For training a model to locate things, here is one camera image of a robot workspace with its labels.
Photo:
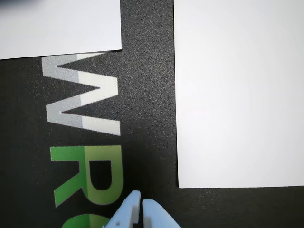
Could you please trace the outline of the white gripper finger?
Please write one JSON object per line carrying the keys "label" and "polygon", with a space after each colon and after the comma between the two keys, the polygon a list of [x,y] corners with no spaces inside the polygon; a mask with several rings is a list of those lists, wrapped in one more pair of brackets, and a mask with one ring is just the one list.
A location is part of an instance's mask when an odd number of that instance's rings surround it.
{"label": "white gripper finger", "polygon": [[144,228],[181,228],[171,215],[153,199],[142,201]]}
{"label": "white gripper finger", "polygon": [[139,221],[141,193],[133,190],[104,228],[132,228]]}

